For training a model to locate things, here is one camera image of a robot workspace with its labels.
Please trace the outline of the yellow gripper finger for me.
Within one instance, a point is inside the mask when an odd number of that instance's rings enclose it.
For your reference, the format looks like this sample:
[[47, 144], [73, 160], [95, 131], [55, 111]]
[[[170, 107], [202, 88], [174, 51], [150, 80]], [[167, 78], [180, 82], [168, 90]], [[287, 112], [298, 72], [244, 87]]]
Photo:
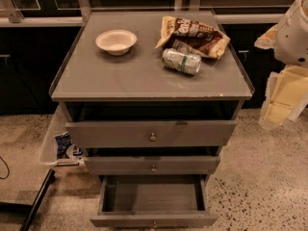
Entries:
[[265, 33], [256, 39], [254, 46], [260, 49], [273, 49], [276, 46], [275, 35], [277, 32], [277, 25], [270, 27]]
[[269, 75], [259, 124], [275, 129], [286, 120], [295, 121], [308, 105], [308, 68], [287, 64]]

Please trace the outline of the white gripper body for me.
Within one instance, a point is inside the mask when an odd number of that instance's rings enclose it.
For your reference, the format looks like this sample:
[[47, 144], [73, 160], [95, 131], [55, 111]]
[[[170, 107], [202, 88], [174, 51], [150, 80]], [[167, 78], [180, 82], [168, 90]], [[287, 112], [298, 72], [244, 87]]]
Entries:
[[284, 64], [308, 66], [308, 0], [295, 0], [277, 24], [274, 56]]

